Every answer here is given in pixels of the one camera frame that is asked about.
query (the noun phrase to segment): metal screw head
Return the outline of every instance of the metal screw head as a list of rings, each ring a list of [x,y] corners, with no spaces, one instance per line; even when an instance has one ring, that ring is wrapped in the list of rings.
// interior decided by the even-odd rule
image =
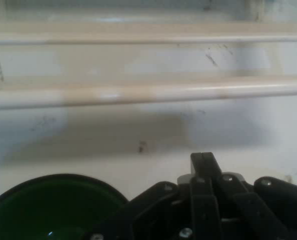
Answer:
[[[164,186],[164,190],[165,190],[165,191],[172,191],[172,190],[173,190],[173,187],[170,186],[170,185],[165,184],[165,186]]]
[[[223,180],[227,181],[227,182],[230,182],[230,181],[233,181],[233,177],[231,175],[224,175]]]
[[[197,177],[197,178],[196,178],[196,181],[197,181],[198,183],[201,183],[201,184],[204,184],[204,183],[205,183],[205,179],[202,178],[202,177]]]
[[[182,239],[189,239],[193,235],[192,229],[186,227],[179,232],[179,237]]]
[[[93,234],[89,240],[104,240],[104,236],[102,234]]]
[[[271,186],[272,182],[268,179],[262,179],[262,181],[260,181],[263,185],[265,186]]]

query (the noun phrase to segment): green plastic disc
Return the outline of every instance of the green plastic disc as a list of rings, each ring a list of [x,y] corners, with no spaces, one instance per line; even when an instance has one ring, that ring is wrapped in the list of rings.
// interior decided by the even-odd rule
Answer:
[[[0,196],[0,240],[79,240],[127,202],[116,189],[91,177],[38,177]]]

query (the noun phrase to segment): white surface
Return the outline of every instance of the white surface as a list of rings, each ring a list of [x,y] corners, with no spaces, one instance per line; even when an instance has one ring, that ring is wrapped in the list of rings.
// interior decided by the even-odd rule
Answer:
[[[287,23],[0,23],[0,45],[297,42]]]
[[[130,85],[65,84],[51,89],[0,90],[0,109],[46,108],[297,95],[297,76],[201,78],[196,82]]]
[[[297,21],[297,0],[271,3],[265,2],[268,13],[259,21]],[[3,9],[0,4],[0,21],[21,16]],[[229,9],[223,21],[245,19],[241,8]],[[48,14],[31,16],[66,17]],[[0,91],[276,75],[297,75],[297,43],[0,46]],[[270,175],[297,184],[297,96],[0,110],[0,194],[35,177],[77,173],[131,199],[189,173],[190,153],[204,151],[215,154],[223,171],[239,172],[250,183]]]
[[[131,199],[176,182],[190,172],[190,153],[204,151],[250,183],[290,175],[297,184],[297,96],[0,111],[0,194],[78,173]]]

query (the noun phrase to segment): dark spot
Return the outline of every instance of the dark spot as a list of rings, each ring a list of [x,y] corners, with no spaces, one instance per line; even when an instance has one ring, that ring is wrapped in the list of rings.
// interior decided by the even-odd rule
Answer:
[[[143,153],[145,148],[147,147],[148,143],[146,141],[139,141],[139,146],[138,146],[138,153]]]
[[[258,21],[259,19],[260,19],[260,14],[257,13],[257,14],[256,14],[256,17],[255,17],[255,21]]]
[[[139,146],[138,147],[138,152],[141,154],[141,153],[143,153],[143,150],[144,150],[144,147],[142,147],[142,146]]]
[[[208,58],[208,60],[210,60],[210,62],[213,64],[213,66],[218,67],[217,62],[214,61],[214,59],[211,57],[211,55],[205,54],[205,56]]]

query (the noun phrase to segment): black plastic part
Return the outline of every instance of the black plastic part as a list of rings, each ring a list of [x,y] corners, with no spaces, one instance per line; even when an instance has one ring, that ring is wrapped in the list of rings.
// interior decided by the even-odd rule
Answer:
[[[254,190],[286,226],[297,231],[297,185],[265,176],[255,181]]]
[[[222,173],[218,162],[211,152],[192,153],[190,159],[197,177],[215,180]]]
[[[211,152],[192,153],[191,162],[189,183],[157,183],[83,240],[182,240],[183,228],[192,229],[187,240],[297,240],[297,186],[269,177],[252,186],[222,174]]]
[[[190,194],[193,239],[223,239],[218,202],[213,195],[211,179],[193,177]]]
[[[159,182],[131,200],[116,215],[97,225],[83,239],[90,240],[93,234],[101,234],[105,240],[134,240],[143,231],[141,239],[151,239],[148,232],[163,216],[161,206],[177,193],[178,187],[174,183]]]

